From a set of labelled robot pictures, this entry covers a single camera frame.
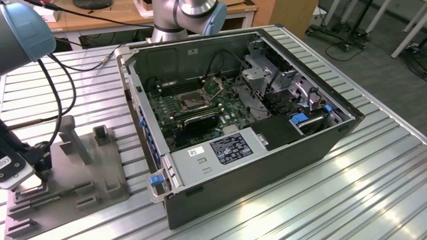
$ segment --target desk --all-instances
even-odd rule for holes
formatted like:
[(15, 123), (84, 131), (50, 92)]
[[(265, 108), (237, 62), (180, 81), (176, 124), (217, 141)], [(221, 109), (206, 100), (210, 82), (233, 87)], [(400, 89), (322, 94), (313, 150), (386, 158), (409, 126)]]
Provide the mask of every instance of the desk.
[[(101, 69), (70, 71), (77, 87), (76, 133), (93, 126), (113, 129), (130, 197), (126, 201), (46, 231), (33, 240), (254, 240), (424, 239), (427, 236), (427, 138), (333, 67), (293, 34), (273, 25), (262, 29), (365, 115), (326, 156), (233, 203), (169, 230), (161, 203), (145, 186), (148, 166), (133, 127), (113, 60)], [(114, 46), (56, 53), (64, 64), (89, 68)], [(62, 105), (72, 90), (60, 66), (45, 57)], [(5, 124), (56, 113), (54, 97), (30, 63), (0, 78)], [(49, 139), (54, 123), (37, 131), (15, 130), (29, 144)], [(5, 191), (0, 191), (0, 234)]]
[[(76, 7), (72, 0), (58, 0), (54, 2), (57, 6), (70, 11), (88, 14), (89, 10)], [(252, 26), (253, 14), (257, 10), (256, 5), (245, 5), (244, 3), (233, 4), (226, 8), (226, 19), (242, 18), (241, 28)], [(142, 18), (134, 7), (133, 0), (114, 0), (110, 8), (94, 10), (90, 16), (112, 19), (128, 24), (142, 24), (153, 26), (153, 18)], [(80, 36), (92, 34), (104, 34), (141, 29), (142, 27), (120, 25), (108, 21), (77, 16), (70, 13), (61, 12), (58, 21), (48, 23), (56, 38), (66, 38), (69, 41), (80, 43)], [(82, 48), (74, 44), (70, 45), (72, 50)]]

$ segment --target metal work surface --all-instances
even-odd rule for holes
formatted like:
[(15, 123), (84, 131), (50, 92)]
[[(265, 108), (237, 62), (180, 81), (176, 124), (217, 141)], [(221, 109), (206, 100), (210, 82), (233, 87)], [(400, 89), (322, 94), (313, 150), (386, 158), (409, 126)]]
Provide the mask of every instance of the metal work surface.
[[(265, 31), (358, 108), (365, 119), (326, 156), (182, 227), (169, 230), (161, 204), (149, 200), (148, 166), (125, 102), (117, 67), (72, 73), (77, 87), (70, 111), (78, 135), (113, 128), (130, 197), (34, 239), (424, 239), (427, 237), (425, 137), (282, 28)], [(57, 54), (66, 65), (89, 68), (113, 46)], [(62, 105), (72, 98), (66, 76), (43, 58)], [(1, 77), (1, 119), (6, 125), (56, 114), (50, 89), (35, 64)], [(49, 138), (54, 123), (15, 130), (29, 144)], [(0, 206), (3, 223), (5, 203)]]

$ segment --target barcode sticker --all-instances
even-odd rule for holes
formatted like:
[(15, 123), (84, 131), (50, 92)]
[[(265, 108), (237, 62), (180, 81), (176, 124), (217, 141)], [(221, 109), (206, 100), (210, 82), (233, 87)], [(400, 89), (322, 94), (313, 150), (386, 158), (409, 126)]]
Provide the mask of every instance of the barcode sticker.
[(196, 156), (198, 154), (202, 154), (204, 152), (205, 151), (204, 151), (201, 146), (188, 150), (189, 157), (193, 157), (193, 156)]

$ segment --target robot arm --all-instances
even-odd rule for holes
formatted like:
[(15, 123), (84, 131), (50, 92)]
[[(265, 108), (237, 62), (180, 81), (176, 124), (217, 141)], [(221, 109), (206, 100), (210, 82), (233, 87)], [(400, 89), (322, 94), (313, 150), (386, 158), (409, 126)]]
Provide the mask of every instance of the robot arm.
[(153, 0), (152, 43), (188, 37), (186, 30), (202, 36), (217, 34), (226, 6), (217, 0)]

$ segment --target connector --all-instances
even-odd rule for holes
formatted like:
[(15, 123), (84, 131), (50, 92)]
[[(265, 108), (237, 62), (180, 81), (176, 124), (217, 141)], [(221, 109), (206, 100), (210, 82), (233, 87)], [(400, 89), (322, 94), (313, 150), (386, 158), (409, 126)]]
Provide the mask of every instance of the connector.
[(109, 57), (108, 57), (108, 56), (105, 56), (105, 57), (100, 60), (101, 64), (105, 64), (105, 63), (106, 63), (106, 61), (108, 61), (108, 59), (109, 59)]

